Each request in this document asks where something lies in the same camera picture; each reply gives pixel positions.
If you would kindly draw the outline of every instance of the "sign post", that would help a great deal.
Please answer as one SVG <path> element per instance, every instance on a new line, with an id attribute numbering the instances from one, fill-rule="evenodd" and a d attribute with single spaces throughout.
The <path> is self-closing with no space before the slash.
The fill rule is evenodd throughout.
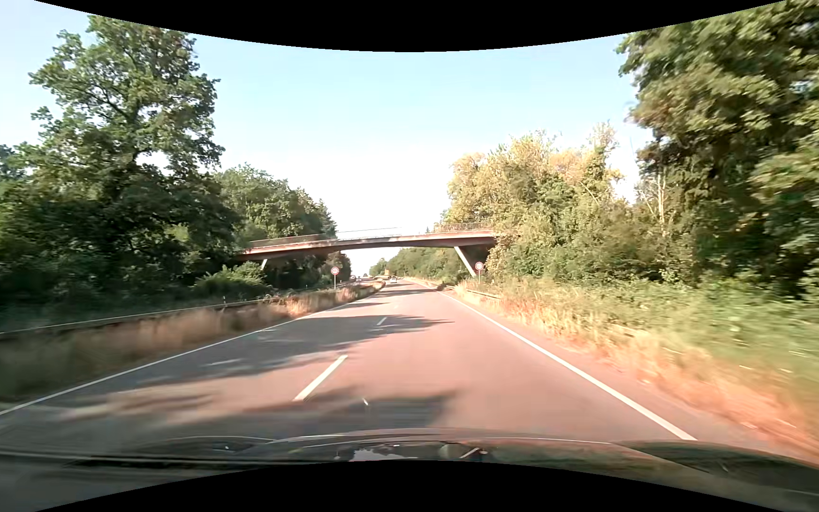
<path id="1" fill-rule="evenodd" d="M 478 278 L 479 283 L 477 284 L 477 286 L 479 288 L 482 287 L 482 267 L 484 267 L 484 266 L 485 265 L 483 265 L 482 262 L 476 262 L 476 275 L 479 276 L 479 278 Z"/>

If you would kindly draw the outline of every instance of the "bridge railing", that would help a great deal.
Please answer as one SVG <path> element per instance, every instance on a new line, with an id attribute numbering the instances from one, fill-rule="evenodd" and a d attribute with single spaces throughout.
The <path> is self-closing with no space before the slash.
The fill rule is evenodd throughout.
<path id="1" fill-rule="evenodd" d="M 301 241 L 316 241 L 320 239 L 334 238 L 336 237 L 330 236 L 326 233 L 318 233 L 316 235 L 301 235 L 296 237 L 253 239 L 248 244 L 252 249 L 256 249 L 258 247 L 268 247 L 271 245 L 285 245 L 288 243 L 299 243 Z"/>
<path id="2" fill-rule="evenodd" d="M 461 224 L 435 224 L 433 233 L 443 233 L 447 231 L 479 231 L 488 229 L 487 222 L 463 222 Z"/>
<path id="3" fill-rule="evenodd" d="M 459 232 L 459 231 L 478 231 L 482 229 L 488 229 L 489 225 L 486 222 L 463 222 L 460 224 L 435 224 L 431 229 L 405 229 L 405 228 L 386 228 L 388 231 L 387 233 L 378 233 L 372 236 L 388 236 L 388 237 L 397 237 L 397 236 L 411 236 L 411 235 L 422 235 L 426 233 L 443 233 L 443 232 Z M 381 231 L 384 229 L 358 229 L 354 231 L 348 232 L 370 232 L 370 231 Z M 303 241 L 316 241 L 322 239 L 362 239 L 362 238 L 369 238 L 370 235 L 365 234 L 362 236 L 347 236 L 347 237 L 336 237 L 330 236 L 327 234 L 317 234 L 317 235 L 302 235 L 302 236 L 295 236 L 295 237 L 283 237 L 283 238 L 267 238 L 267 239 L 256 239 L 249 242 L 249 246 L 252 249 L 260 248 L 260 247 L 271 247 L 275 245 L 288 245 L 290 243 L 300 243 Z"/>

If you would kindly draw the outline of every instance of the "grass verge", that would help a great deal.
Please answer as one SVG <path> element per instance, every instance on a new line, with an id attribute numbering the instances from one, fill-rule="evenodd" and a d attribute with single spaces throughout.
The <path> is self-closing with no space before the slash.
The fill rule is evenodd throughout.
<path id="1" fill-rule="evenodd" d="M 292 295 L 277 303 L 168 317 L 71 332 L 28 334 L 0 342 L 0 401 L 22 401 L 125 368 L 178 354 L 224 336 L 299 318 L 378 291 L 382 282 Z"/>
<path id="2" fill-rule="evenodd" d="M 729 282 L 475 288 L 455 293 L 819 461 L 819 311 Z"/>

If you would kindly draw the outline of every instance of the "bridge support pillar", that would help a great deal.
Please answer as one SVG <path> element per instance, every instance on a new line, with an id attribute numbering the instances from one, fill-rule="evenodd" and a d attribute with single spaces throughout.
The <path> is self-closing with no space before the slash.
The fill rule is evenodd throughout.
<path id="1" fill-rule="evenodd" d="M 467 270 L 470 271 L 470 275 L 476 275 L 476 269 L 472 268 L 472 263 L 470 262 L 471 258 L 467 254 L 467 251 L 463 247 L 454 246 L 454 250 L 457 251 L 457 255 L 461 257 L 461 261 L 466 266 Z"/>

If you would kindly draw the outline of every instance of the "concrete bridge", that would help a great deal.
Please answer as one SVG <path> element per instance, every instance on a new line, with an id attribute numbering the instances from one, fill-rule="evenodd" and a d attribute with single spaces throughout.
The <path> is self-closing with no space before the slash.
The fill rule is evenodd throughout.
<path id="1" fill-rule="evenodd" d="M 426 232 L 390 233 L 380 236 L 332 237 L 325 234 L 286 238 L 257 239 L 251 247 L 239 253 L 244 261 L 292 258 L 307 254 L 329 254 L 338 250 L 372 249 L 376 247 L 452 247 L 457 251 L 470 274 L 475 275 L 475 262 L 485 262 L 489 250 L 495 246 L 495 233 L 482 222 L 440 224 Z"/>

